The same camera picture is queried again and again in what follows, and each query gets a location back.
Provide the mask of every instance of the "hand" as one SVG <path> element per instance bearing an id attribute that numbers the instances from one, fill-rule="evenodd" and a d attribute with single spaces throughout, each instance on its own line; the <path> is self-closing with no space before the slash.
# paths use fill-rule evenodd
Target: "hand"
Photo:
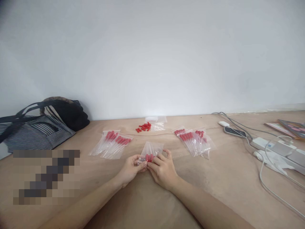
<path id="1" fill-rule="evenodd" d="M 120 172 L 115 176 L 116 181 L 125 188 L 131 182 L 138 172 L 146 171 L 147 162 L 142 162 L 137 166 L 140 155 L 136 154 L 126 159 Z"/>
<path id="2" fill-rule="evenodd" d="M 158 185 L 171 191 L 179 182 L 180 177 L 176 173 L 172 153 L 168 149 L 163 149 L 163 151 L 167 153 L 167 158 L 158 154 L 153 158 L 153 163 L 148 162 L 147 168 Z"/>

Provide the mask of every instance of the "person's left hand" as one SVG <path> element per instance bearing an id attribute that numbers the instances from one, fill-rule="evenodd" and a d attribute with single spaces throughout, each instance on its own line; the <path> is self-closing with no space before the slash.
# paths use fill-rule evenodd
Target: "person's left hand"
<path id="1" fill-rule="evenodd" d="M 122 188 L 125 188 L 129 182 L 131 182 L 138 172 L 144 172 L 147 168 L 147 162 L 144 161 L 137 166 L 138 159 L 140 158 L 139 154 L 133 155 L 126 159 L 123 168 L 115 176 L 115 179 L 120 182 Z"/>

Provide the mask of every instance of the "person's right hand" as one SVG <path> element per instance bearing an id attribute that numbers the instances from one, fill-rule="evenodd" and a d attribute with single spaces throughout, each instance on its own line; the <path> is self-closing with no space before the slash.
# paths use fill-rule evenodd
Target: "person's right hand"
<path id="1" fill-rule="evenodd" d="M 168 149 L 163 149 L 163 151 L 167 153 L 167 157 L 158 154 L 152 160 L 153 163 L 148 162 L 147 168 L 157 184 L 171 191 L 180 178 L 176 173 L 171 151 Z"/>

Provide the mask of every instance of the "white wall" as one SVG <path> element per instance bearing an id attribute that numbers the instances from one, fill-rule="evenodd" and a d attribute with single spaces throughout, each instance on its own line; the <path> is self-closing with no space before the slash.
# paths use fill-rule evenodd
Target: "white wall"
<path id="1" fill-rule="evenodd" d="M 15 0 L 2 10 L 0 116 L 49 96 L 79 99 L 93 120 L 305 103 L 303 0 Z"/>

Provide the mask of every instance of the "cable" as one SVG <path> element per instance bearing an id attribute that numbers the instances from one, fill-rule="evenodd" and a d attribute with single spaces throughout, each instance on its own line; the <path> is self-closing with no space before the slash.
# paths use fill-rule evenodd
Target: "cable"
<path id="1" fill-rule="evenodd" d="M 243 129 L 242 127 L 240 127 L 240 126 L 237 125 L 236 123 L 234 123 L 233 121 L 235 121 L 235 120 L 230 119 L 226 114 L 221 114 L 221 113 L 218 113 L 218 112 L 214 112 L 214 113 L 212 113 L 212 115 L 213 115 L 213 114 L 220 114 L 220 115 L 226 116 L 235 126 L 237 126 L 238 128 L 242 129 L 243 131 L 245 131 L 245 132 L 248 134 L 248 136 L 249 136 L 251 139 L 253 139 L 253 137 L 251 136 L 251 134 L 250 134 L 248 131 L 246 131 L 245 129 Z"/>
<path id="2" fill-rule="evenodd" d="M 263 157 L 263 155 L 262 155 L 260 152 L 257 151 L 257 149 L 253 148 L 253 147 L 250 145 L 250 142 L 249 142 L 248 138 L 246 138 L 246 140 L 247 140 L 247 142 L 248 142 L 248 145 L 249 145 L 254 151 L 256 151 L 259 155 L 261 155 L 261 157 L 262 157 L 262 159 L 263 159 L 262 164 L 261 164 L 260 173 L 259 173 L 259 178 L 260 178 L 260 181 L 261 181 L 262 185 L 263 185 L 269 192 L 271 192 L 273 195 L 275 195 L 275 196 L 276 196 L 277 198 L 279 198 L 281 201 L 283 201 L 284 203 L 286 203 L 289 207 L 291 207 L 293 210 L 295 210 L 297 213 L 299 213 L 299 214 L 305 219 L 305 215 L 303 215 L 303 214 L 302 214 L 301 212 L 299 212 L 296 208 L 294 208 L 291 204 L 289 204 L 287 201 L 283 200 L 281 197 L 279 197 L 277 194 L 275 194 L 273 191 L 271 191 L 271 190 L 267 187 L 267 185 L 265 185 L 265 183 L 264 183 L 264 181 L 263 181 L 263 178 L 261 177 L 262 172 L 263 172 L 264 163 L 265 163 L 265 158 Z M 265 146 L 265 153 L 266 153 L 266 155 L 267 155 L 267 152 L 266 152 L 267 146 L 269 145 L 269 143 L 270 143 L 271 141 L 273 141 L 273 140 L 270 140 L 270 141 L 268 142 L 268 144 L 266 144 L 266 146 Z M 298 183 L 297 181 L 295 181 L 295 180 L 292 179 L 291 177 L 289 177 L 289 176 L 287 176 L 287 175 L 285 175 L 285 174 L 283 174 L 283 175 L 286 176 L 288 179 L 294 181 L 296 184 L 300 185 L 301 187 L 305 188 L 303 185 L 301 185 L 300 183 Z"/>
<path id="3" fill-rule="evenodd" d="M 302 187 L 303 189 L 305 189 L 305 186 L 303 186 L 302 184 L 300 184 L 299 182 L 297 182 L 296 180 L 294 180 L 294 179 L 291 178 L 290 176 L 288 176 L 288 175 L 282 173 L 282 171 L 280 171 L 280 170 L 273 164 L 273 162 L 270 160 L 270 158 L 268 157 L 268 154 L 267 154 L 267 146 L 269 145 L 270 142 L 272 142 L 272 141 L 274 141 L 275 139 L 280 138 L 280 137 L 288 137 L 288 138 L 290 138 L 290 140 L 292 140 L 291 137 L 285 136 L 285 135 L 277 136 L 276 138 L 271 139 L 271 140 L 266 144 L 266 146 L 265 146 L 265 154 L 266 154 L 268 160 L 271 162 L 271 164 L 272 164 L 272 165 L 273 165 L 282 175 L 284 175 L 284 176 L 287 177 L 289 180 L 293 181 L 294 183 L 296 183 L 297 185 L 299 185 L 300 187 Z"/>
<path id="4" fill-rule="evenodd" d="M 245 136 L 243 136 L 243 135 L 241 135 L 240 133 L 238 133 L 236 130 L 234 130 L 232 127 L 230 127 L 230 126 L 228 126 L 229 128 L 231 128 L 235 133 L 237 133 L 238 135 L 240 135 L 241 136 L 241 138 L 247 138 L 247 137 L 245 137 Z"/>
<path id="5" fill-rule="evenodd" d="M 227 117 L 230 121 L 233 120 L 234 122 L 237 122 L 236 120 L 229 118 L 229 117 L 227 116 L 227 114 L 224 113 L 224 112 L 222 112 L 222 111 L 221 111 L 221 112 L 214 112 L 214 113 L 212 113 L 212 114 L 220 114 L 220 115 L 223 115 L 223 116 Z M 269 133 L 269 132 L 263 131 L 263 130 L 253 129 L 253 128 L 247 127 L 247 126 L 245 126 L 245 125 L 243 125 L 243 124 L 241 124 L 241 123 L 239 123 L 239 122 L 237 122 L 237 123 L 240 124 L 240 125 L 242 125 L 242 126 L 244 126 L 244 127 L 246 127 L 246 128 L 248 128 L 248 129 L 255 130 L 255 131 L 259 131 L 259 132 L 263 132 L 263 133 L 267 133 L 267 134 L 270 134 L 270 135 L 273 135 L 273 136 L 277 137 L 277 135 L 275 135 L 275 134 L 273 134 L 273 133 Z"/>
<path id="6" fill-rule="evenodd" d="M 236 124 L 233 122 L 233 121 L 235 121 L 235 120 L 230 119 L 224 112 L 219 112 L 219 113 L 218 113 L 218 112 L 214 112 L 214 113 L 212 113 L 212 114 L 221 114 L 221 115 L 227 117 L 234 125 L 236 125 Z M 245 125 L 243 125 L 243 124 L 241 124 L 241 125 L 244 126 L 244 127 L 246 127 L 246 128 L 248 128 L 248 129 L 256 130 L 256 129 L 253 129 L 253 128 L 249 128 L 249 127 L 247 127 L 247 126 L 245 126 Z M 246 130 L 244 130 L 244 131 L 248 134 L 248 136 L 249 136 L 251 139 L 253 139 L 252 136 L 251 136 Z M 256 130 L 256 131 L 260 131 L 260 132 L 264 132 L 264 133 L 267 133 L 267 134 L 271 134 L 271 135 L 276 136 L 275 134 L 272 134 L 272 133 L 269 133 L 269 132 L 266 132 L 266 131 L 262 131 L 262 130 Z M 285 136 L 285 135 L 276 136 L 276 138 L 281 138 L 281 137 L 289 137 L 289 136 Z M 305 219 L 305 215 L 303 215 L 303 214 L 302 214 L 301 212 L 299 212 L 296 208 L 294 208 L 292 205 L 290 205 L 287 201 L 283 200 L 281 197 L 279 197 L 277 194 L 275 194 L 273 191 L 271 191 L 271 190 L 267 187 L 267 185 L 265 185 L 265 183 L 264 183 L 264 181 L 263 181 L 263 179 L 262 179 L 262 177 L 261 177 L 262 171 L 263 171 L 263 167 L 264 167 L 264 163 L 265 163 L 265 158 L 263 157 L 263 155 L 262 155 L 261 153 L 259 153 L 256 149 L 254 149 L 254 148 L 250 145 L 250 142 L 249 142 L 249 140 L 248 140 L 247 137 L 246 137 L 245 139 L 247 140 L 248 145 L 249 145 L 254 151 L 256 151 L 259 155 L 261 155 L 261 157 L 262 157 L 262 159 L 263 159 L 262 164 L 261 164 L 260 173 L 259 173 L 259 178 L 260 178 L 260 181 L 261 181 L 262 185 L 263 185 L 269 192 L 271 192 L 273 195 L 275 195 L 275 196 L 276 196 L 277 198 L 279 198 L 281 201 L 283 201 L 284 203 L 286 203 L 289 207 L 291 207 L 293 210 L 295 210 L 297 213 L 299 213 L 299 214 Z M 296 183 L 296 184 L 299 185 L 300 187 L 305 188 L 303 185 L 301 185 L 301 184 L 300 184 L 299 182 L 297 182 L 296 180 L 294 180 L 294 179 L 292 179 L 291 177 L 289 177 L 289 176 L 283 174 L 283 173 L 273 164 L 273 162 L 269 159 L 268 154 L 267 154 L 267 146 L 269 145 L 270 142 L 274 141 L 274 139 L 270 140 L 270 141 L 266 144 L 266 146 L 265 146 L 265 153 L 266 153 L 266 156 L 267 156 L 268 160 L 269 160 L 269 161 L 272 163 L 272 165 L 280 172 L 280 174 L 284 175 L 285 177 L 287 177 L 289 180 L 293 181 L 294 183 Z"/>

